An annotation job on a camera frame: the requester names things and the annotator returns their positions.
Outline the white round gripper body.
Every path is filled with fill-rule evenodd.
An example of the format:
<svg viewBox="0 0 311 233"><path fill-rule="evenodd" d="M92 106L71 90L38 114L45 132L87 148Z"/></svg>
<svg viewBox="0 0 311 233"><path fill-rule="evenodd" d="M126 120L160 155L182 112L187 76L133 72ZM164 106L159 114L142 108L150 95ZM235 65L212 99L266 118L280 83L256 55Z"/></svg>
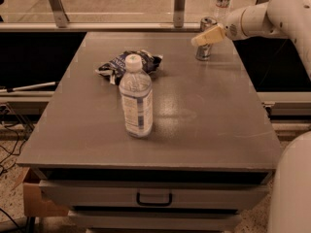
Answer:
<svg viewBox="0 0 311 233"><path fill-rule="evenodd" d="M225 34L232 41L264 36L268 27L265 6L240 8L225 18Z"/></svg>

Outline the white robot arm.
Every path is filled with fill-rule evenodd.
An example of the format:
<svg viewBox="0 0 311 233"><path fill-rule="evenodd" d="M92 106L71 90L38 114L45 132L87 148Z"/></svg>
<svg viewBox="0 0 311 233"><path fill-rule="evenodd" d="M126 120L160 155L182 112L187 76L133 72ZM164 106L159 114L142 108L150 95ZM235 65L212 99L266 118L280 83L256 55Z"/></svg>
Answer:
<svg viewBox="0 0 311 233"><path fill-rule="evenodd" d="M304 69L311 78L311 0L269 0L229 13L191 39L195 47L252 37L289 39L294 43Z"/></svg>

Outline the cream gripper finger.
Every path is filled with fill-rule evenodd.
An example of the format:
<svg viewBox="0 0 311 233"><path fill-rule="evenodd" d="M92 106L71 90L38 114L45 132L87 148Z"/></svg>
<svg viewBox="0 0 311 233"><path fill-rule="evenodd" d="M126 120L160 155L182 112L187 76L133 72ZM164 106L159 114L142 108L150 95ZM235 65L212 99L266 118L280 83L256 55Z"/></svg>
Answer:
<svg viewBox="0 0 311 233"><path fill-rule="evenodd" d="M204 45L216 44L224 38L224 27L221 24L217 24L193 37L191 39L191 44L195 47L200 47Z"/></svg>

